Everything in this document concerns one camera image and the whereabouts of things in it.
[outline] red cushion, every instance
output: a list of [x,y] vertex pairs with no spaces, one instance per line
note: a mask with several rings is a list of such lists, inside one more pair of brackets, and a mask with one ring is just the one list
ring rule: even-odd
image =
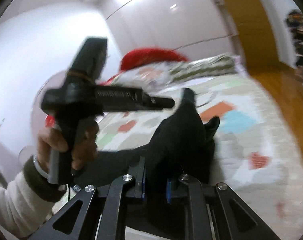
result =
[[121,61],[120,70],[129,70],[142,65],[160,61],[188,61],[183,55],[169,50],[156,48],[134,49],[127,53]]

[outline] silver bracelet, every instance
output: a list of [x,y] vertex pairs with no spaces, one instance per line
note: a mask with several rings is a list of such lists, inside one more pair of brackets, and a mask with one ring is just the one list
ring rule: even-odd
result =
[[36,168],[36,170],[38,171],[38,173],[43,176],[45,179],[48,179],[48,173],[46,173],[42,168],[41,166],[39,165],[38,163],[38,160],[37,160],[37,154],[34,154],[33,155],[33,158],[32,158],[33,162],[34,162],[34,166]]

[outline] bedspread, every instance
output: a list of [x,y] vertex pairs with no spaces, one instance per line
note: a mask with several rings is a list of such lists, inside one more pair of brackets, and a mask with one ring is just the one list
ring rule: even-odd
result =
[[[283,240],[303,233],[303,163],[273,99],[255,81],[219,76],[188,86],[197,93],[198,112],[207,122],[217,115],[217,149],[211,183],[227,183]],[[161,93],[176,106],[181,89]],[[100,122],[103,150],[135,148],[149,142],[173,110],[108,114]]]

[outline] brown door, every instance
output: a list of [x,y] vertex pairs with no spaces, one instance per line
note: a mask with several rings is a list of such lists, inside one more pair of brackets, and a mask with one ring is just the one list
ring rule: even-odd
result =
[[250,74],[279,64],[274,35],[259,0],[224,0],[239,32]]

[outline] silver screw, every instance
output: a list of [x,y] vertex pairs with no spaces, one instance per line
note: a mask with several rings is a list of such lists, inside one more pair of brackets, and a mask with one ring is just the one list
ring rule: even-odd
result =
[[228,186],[223,183],[223,182],[220,182],[217,184],[217,187],[220,189],[220,190],[226,190],[228,188]]
[[179,176],[179,179],[181,179],[181,180],[189,180],[189,175],[188,174],[181,174]]
[[94,189],[95,189],[95,186],[93,186],[93,185],[88,185],[88,186],[85,187],[85,190],[87,192],[92,192],[92,191],[94,191]]
[[123,176],[123,180],[124,180],[124,181],[130,181],[130,180],[132,180],[132,179],[133,179],[133,176],[130,175],[130,174],[126,174],[126,175]]

